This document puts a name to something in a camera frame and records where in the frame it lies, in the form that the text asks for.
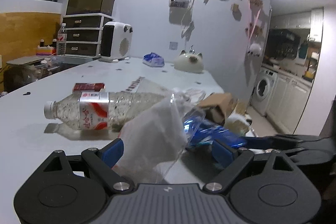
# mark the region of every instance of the washing machine door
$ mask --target washing machine door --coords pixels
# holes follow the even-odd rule
[[[258,100],[264,100],[271,90],[270,80],[267,77],[262,77],[257,84],[255,93]]]

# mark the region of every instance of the white table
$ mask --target white table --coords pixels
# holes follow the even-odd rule
[[[170,63],[166,63],[163,68],[151,68],[142,64],[141,59],[131,58],[117,64],[92,61],[26,85],[0,98],[1,223],[19,223],[13,208],[14,195],[51,152],[62,149],[67,155],[78,155],[89,147],[102,148],[112,141],[108,135],[73,137],[66,132],[63,135],[48,133],[51,128],[48,124],[61,121],[44,117],[44,103],[59,101],[70,95],[75,83],[104,82],[106,91],[117,92],[125,90],[139,76],[169,89],[197,88],[205,90],[207,95],[223,92],[207,71],[203,74],[182,72],[175,70]],[[199,169],[199,163],[193,163],[194,156],[185,153],[182,157],[170,170],[166,180],[169,183],[203,184],[207,178],[201,180],[185,166],[187,163],[189,167],[194,165],[195,170]],[[211,177],[207,173],[210,170],[199,171]]]

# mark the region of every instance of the white cabinet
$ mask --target white cabinet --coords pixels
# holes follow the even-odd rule
[[[293,134],[306,106],[310,88],[292,79],[283,99],[279,127],[286,134]]]
[[[288,15],[287,29],[310,29],[311,12]]]
[[[311,12],[275,16],[271,18],[270,29],[310,29]]]
[[[267,117],[283,133],[293,134],[301,118],[310,88],[295,78],[279,75],[278,83],[268,105]]]
[[[310,41],[322,42],[323,8],[311,11]]]
[[[278,119],[280,104],[286,92],[288,79],[289,78],[284,75],[278,75],[278,82],[273,90],[273,96],[271,98],[271,101],[269,102],[267,110],[267,116],[271,117],[273,121],[276,121]]]
[[[275,16],[271,18],[270,29],[286,29],[288,25],[288,16]]]

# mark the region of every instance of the small bottle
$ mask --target small bottle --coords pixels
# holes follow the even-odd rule
[[[65,29],[66,23],[61,24],[61,29],[57,33],[56,53],[57,55],[64,55],[67,42],[67,30]]]
[[[75,130],[113,129],[160,102],[163,95],[129,92],[74,92],[57,102],[46,102],[44,116],[60,119]]]

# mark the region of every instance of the washing machine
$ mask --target washing machine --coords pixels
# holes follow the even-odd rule
[[[261,67],[257,77],[256,86],[252,95],[251,105],[262,116],[265,116],[266,109],[278,81],[278,74],[275,71]]]

